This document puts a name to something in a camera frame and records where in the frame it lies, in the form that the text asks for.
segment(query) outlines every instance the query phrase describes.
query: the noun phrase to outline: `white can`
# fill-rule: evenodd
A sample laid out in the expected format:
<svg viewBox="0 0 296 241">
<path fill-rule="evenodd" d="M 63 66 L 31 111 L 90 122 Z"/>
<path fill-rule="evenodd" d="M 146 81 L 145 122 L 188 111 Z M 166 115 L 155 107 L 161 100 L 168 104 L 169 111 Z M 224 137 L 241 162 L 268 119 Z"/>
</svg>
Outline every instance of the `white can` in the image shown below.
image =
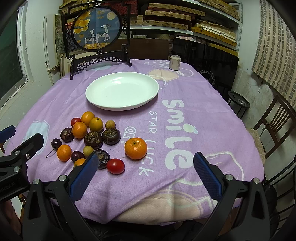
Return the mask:
<svg viewBox="0 0 296 241">
<path fill-rule="evenodd" d="M 179 55 L 172 55 L 170 57 L 170 66 L 171 70 L 179 70 L 180 69 L 181 58 Z"/>
</svg>

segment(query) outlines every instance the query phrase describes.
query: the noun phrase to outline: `cherry stem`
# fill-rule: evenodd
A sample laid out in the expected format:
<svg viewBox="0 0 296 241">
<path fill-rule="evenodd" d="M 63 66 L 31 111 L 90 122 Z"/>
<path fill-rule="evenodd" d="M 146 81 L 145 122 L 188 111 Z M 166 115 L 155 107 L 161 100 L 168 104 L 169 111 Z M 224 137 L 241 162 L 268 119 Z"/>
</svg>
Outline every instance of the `cherry stem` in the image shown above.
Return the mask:
<svg viewBox="0 0 296 241">
<path fill-rule="evenodd" d="M 52 149 L 52 151 L 51 151 L 50 153 L 52 153 L 52 152 L 53 152 L 53 150 L 54 150 L 54 149 Z M 48 155 L 47 155 L 45 158 L 47 158 L 47 157 L 49 156 L 49 154 L 50 154 L 50 153 L 48 153 Z"/>
</svg>

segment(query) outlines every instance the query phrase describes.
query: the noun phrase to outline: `yellow fruit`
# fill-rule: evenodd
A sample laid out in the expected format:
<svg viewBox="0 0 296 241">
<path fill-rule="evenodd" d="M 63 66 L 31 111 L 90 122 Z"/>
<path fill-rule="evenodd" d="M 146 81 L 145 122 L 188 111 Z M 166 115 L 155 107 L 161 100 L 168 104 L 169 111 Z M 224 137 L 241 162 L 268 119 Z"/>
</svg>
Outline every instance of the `yellow fruit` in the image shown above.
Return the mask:
<svg viewBox="0 0 296 241">
<path fill-rule="evenodd" d="M 104 123 L 100 118 L 95 117 L 89 122 L 89 128 L 91 131 L 100 132 L 104 128 Z"/>
<path fill-rule="evenodd" d="M 86 126 L 89 126 L 89 122 L 91 121 L 91 119 L 94 118 L 94 114 L 93 112 L 87 111 L 84 112 L 83 115 L 81 116 L 81 121 L 86 124 Z"/>
<path fill-rule="evenodd" d="M 83 148 L 83 154 L 85 157 L 89 157 L 89 155 L 94 151 L 94 149 L 91 146 L 86 146 Z"/>
<path fill-rule="evenodd" d="M 76 162 L 74 162 L 74 167 L 81 166 L 85 160 L 86 160 L 85 158 L 78 159 Z"/>
<path fill-rule="evenodd" d="M 116 124 L 114 121 L 109 120 L 106 122 L 105 124 L 106 129 L 112 129 L 112 128 L 116 128 Z"/>
</svg>

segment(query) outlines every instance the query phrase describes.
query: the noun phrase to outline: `cherry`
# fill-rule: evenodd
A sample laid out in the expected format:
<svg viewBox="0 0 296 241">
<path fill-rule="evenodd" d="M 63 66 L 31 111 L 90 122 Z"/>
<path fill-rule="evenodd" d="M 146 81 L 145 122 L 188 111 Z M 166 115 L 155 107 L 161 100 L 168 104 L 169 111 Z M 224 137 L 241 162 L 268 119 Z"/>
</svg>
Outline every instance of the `cherry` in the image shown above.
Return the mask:
<svg viewBox="0 0 296 241">
<path fill-rule="evenodd" d="M 53 148 L 53 150 L 58 150 L 58 148 L 61 145 L 62 145 L 62 141 L 60 139 L 55 138 L 55 139 L 52 140 L 52 148 Z"/>
</svg>

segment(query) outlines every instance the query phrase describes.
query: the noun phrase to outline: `pink cloth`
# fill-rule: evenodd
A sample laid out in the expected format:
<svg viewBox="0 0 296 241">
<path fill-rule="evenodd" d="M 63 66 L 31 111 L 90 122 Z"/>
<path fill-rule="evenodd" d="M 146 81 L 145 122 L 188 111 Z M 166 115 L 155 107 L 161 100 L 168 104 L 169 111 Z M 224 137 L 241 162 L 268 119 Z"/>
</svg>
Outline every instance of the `pink cloth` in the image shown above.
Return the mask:
<svg viewBox="0 0 296 241">
<path fill-rule="evenodd" d="M 31 108 L 16 128 L 8 153 L 22 141 L 39 132 L 44 147 L 28 162 L 28 178 L 56 180 L 69 174 L 73 162 L 61 162 L 50 152 L 51 140 L 60 138 L 74 117 L 92 111 L 105 123 L 114 120 L 121 140 L 114 146 L 104 144 L 111 158 L 125 163 L 125 172 L 113 175 L 98 170 L 84 196 L 75 204 L 89 219 L 159 224 L 209 216 L 216 201 L 209 197 L 193 167 L 193 155 L 201 151 L 223 173 L 238 180 L 263 179 L 263 165 L 242 121 L 220 94 L 191 66 L 181 63 L 179 71 L 168 69 L 169 62 L 132 60 L 132 67 L 117 64 L 84 70 L 59 80 Z M 122 112 L 101 110 L 85 97 L 87 86 L 95 79 L 115 72 L 139 72 L 155 78 L 160 90 L 146 105 Z M 125 93 L 134 98 L 136 93 Z M 148 153 L 139 161 L 124 153 L 124 143 L 132 137 L 143 138 Z M 68 143 L 72 151 L 82 151 L 82 140 Z"/>
</svg>

